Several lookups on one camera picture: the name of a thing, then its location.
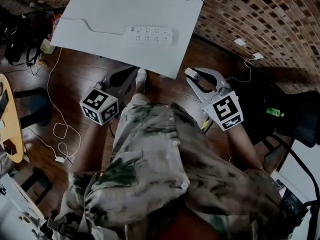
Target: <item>foot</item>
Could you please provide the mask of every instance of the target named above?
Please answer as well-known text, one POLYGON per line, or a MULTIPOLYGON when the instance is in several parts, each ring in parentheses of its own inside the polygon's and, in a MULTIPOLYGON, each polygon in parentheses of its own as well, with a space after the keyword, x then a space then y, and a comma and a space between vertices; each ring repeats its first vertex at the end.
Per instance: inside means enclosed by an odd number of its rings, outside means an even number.
POLYGON ((140 68, 135 78, 136 91, 138 93, 145 93, 146 80, 147 71, 143 68, 140 68))

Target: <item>cable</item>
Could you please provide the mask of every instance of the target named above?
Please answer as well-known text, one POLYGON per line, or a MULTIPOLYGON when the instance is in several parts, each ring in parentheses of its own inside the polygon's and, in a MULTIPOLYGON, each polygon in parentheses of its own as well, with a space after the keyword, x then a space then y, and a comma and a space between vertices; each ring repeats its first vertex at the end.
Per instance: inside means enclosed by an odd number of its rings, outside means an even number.
POLYGON ((316 200, 306 202, 304 206, 313 206, 313 209, 310 209, 311 218, 309 221, 309 230, 308 230, 307 240, 315 240, 317 223, 318 223, 318 214, 319 214, 319 208, 320 208, 320 190, 319 190, 317 181, 313 176, 313 174, 311 173, 311 171, 308 169, 308 167, 304 164, 304 162, 302 162, 299 156, 287 145, 287 143, 285 143, 281 138, 279 138, 274 134, 271 134, 270 137, 275 139, 277 142, 279 142, 282 146, 286 148, 286 150, 293 156, 296 162, 305 171, 305 173, 308 174, 308 176, 313 182, 316 200))
POLYGON ((21 66, 21 65, 23 65, 23 64, 27 64, 26 62, 23 62, 23 63, 20 63, 20 64, 12 64, 12 66, 21 66))
MULTIPOLYGON (((55 65, 54 65, 54 67, 53 67, 52 70, 50 71, 50 74, 49 74, 49 77, 48 77, 48 82, 47 82, 47 84, 46 84, 46 91, 47 91, 47 93, 48 93, 49 100, 51 101, 52 105, 56 108, 56 110, 58 110, 58 111, 60 112, 61 117, 62 117, 62 120, 63 120, 63 122, 64 122, 64 123, 60 123, 60 122, 56 122, 56 123, 55 123, 55 125, 54 125, 54 127, 53 127, 53 131, 52 131, 53 135, 56 136, 58 139, 63 140, 63 139, 66 138, 66 135, 67 135, 67 132, 68 132, 68 129, 69 129, 69 128, 71 128, 72 130, 74 130, 74 131, 79 135, 79 146, 78 146, 78 149, 77 149, 72 155, 69 155, 68 147, 67 147, 66 143, 60 142, 60 143, 58 144, 58 150, 60 151, 60 153, 62 153, 62 154, 65 156, 63 159, 64 159, 64 160, 67 160, 68 158, 73 157, 73 156, 79 151, 80 145, 81 145, 81 135, 80 135, 80 133, 79 133, 75 128, 73 128, 71 125, 67 124, 67 122, 66 122, 66 120, 65 120, 65 118, 64 118, 64 115, 63 115, 62 112, 59 110, 59 108, 57 108, 57 106, 53 103, 53 101, 51 100, 50 94, 49 94, 49 82, 50 82, 50 77, 51 77, 54 69, 56 68, 56 66, 57 66, 57 64, 58 64, 58 62, 59 62, 59 60, 60 60, 61 51, 62 51, 62 48, 60 49, 59 57, 58 57, 55 65), (65 127, 66 127, 65 133, 64 133, 64 136, 63 136, 63 137, 60 137, 60 136, 58 136, 58 135, 55 134, 55 128, 56 128, 57 125, 61 125, 61 126, 65 126, 65 127), (64 145, 65 150, 66 150, 66 153, 63 152, 63 151, 60 149, 60 145, 64 145)), ((34 132, 31 128, 29 128, 29 129, 33 132, 33 134, 34 134, 39 140, 41 140, 41 141, 43 142, 44 145, 46 145, 47 147, 49 147, 49 148, 52 149, 52 151, 53 151, 53 153, 54 153, 54 158, 56 159, 56 158, 57 158, 57 155, 56 155, 56 151, 54 150, 54 148, 53 148, 52 146, 46 144, 46 143, 44 142, 44 140, 41 139, 37 134, 35 134, 35 132, 34 132)))
POLYGON ((26 69, 19 69, 19 70, 12 70, 12 71, 9 71, 9 72, 3 72, 3 74, 10 74, 10 73, 19 72, 19 71, 27 71, 29 69, 31 70, 31 74, 36 76, 39 73, 40 69, 42 69, 42 66, 40 68, 38 68, 37 65, 33 65, 33 66, 30 66, 30 68, 28 67, 26 69), (34 67, 37 68, 37 72, 36 73, 34 73, 33 70, 32 70, 32 68, 34 68, 34 67))
POLYGON ((201 9, 205 6, 205 1, 203 1, 203 0, 200 0, 200 1, 202 1, 203 2, 203 4, 202 4, 202 7, 201 7, 201 9))
POLYGON ((112 132, 110 123, 109 123, 109 130, 110 130, 110 133, 111 133, 112 137, 115 139, 115 135, 114 135, 114 133, 112 132))
POLYGON ((55 16, 55 12, 53 10, 51 11, 47 11, 47 10, 40 10, 40 11, 43 11, 43 12, 46 12, 47 14, 52 14, 54 19, 56 19, 56 16, 55 16))
POLYGON ((10 74, 10 73, 13 73, 13 72, 19 72, 19 71, 27 71, 29 68, 27 69, 19 69, 19 70, 12 70, 12 71, 9 71, 9 72, 3 72, 4 74, 10 74))
POLYGON ((119 33, 110 33, 110 32, 99 32, 99 31, 94 31, 88 24, 88 22, 83 19, 83 18, 65 18, 65 17, 61 17, 60 19, 62 20, 68 20, 68 21, 81 21, 85 24, 85 26, 94 33, 100 33, 100 34, 110 34, 110 35, 115 35, 115 36, 122 36, 123 34, 119 34, 119 33))
POLYGON ((256 58, 247 58, 245 61, 244 61, 244 65, 246 65, 246 67, 247 68, 249 68, 249 70, 250 70, 250 77, 249 77, 249 81, 240 81, 240 80, 238 80, 238 79, 236 79, 235 77, 229 77, 228 79, 226 79, 226 80, 229 80, 229 79, 235 79, 235 80, 237 80, 238 82, 240 82, 240 83, 250 83, 251 82, 251 67, 249 67, 248 65, 247 65, 247 61, 255 61, 256 60, 256 58))

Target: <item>power outlet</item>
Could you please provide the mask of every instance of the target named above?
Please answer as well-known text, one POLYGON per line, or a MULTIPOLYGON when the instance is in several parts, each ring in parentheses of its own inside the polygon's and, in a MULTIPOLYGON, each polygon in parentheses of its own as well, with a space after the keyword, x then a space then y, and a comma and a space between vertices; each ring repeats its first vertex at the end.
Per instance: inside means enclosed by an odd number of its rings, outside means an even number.
POLYGON ((256 52, 254 54, 252 54, 252 56, 254 57, 255 60, 259 60, 259 59, 263 59, 264 57, 261 55, 260 52, 256 52))
POLYGON ((124 40, 128 44, 171 45, 172 29, 160 26, 129 26, 124 40))

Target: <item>chair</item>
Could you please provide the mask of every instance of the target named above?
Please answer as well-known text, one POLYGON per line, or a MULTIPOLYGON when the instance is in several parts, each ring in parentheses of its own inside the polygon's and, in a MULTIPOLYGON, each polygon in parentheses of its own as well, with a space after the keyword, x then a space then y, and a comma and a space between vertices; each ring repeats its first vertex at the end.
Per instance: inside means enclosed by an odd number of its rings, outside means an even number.
POLYGON ((312 90, 298 94, 267 94, 266 107, 280 110, 274 116, 276 132, 292 137, 309 148, 320 144, 320 93, 312 90))
POLYGON ((273 93, 282 95, 283 91, 265 82, 260 74, 252 72, 251 82, 239 82, 231 78, 227 82, 231 85, 239 99, 243 114, 242 125, 253 145, 260 142, 273 153, 279 146, 273 147, 267 140, 275 132, 275 116, 267 114, 265 95, 273 93))

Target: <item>wall outlet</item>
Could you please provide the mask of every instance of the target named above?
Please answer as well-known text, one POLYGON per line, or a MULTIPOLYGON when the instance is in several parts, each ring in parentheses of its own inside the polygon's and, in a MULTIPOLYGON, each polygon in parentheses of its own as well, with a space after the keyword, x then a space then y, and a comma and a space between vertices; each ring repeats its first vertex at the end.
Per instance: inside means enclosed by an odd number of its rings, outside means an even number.
POLYGON ((160 26, 129 26, 123 36, 128 44, 171 45, 173 40, 172 29, 160 26))
POLYGON ((259 59, 263 59, 264 57, 261 55, 260 52, 256 52, 254 54, 252 54, 252 56, 254 57, 255 60, 259 60, 259 59))
POLYGON ((233 40, 237 45, 239 46, 245 46, 246 43, 242 41, 240 38, 237 38, 236 40, 233 40))

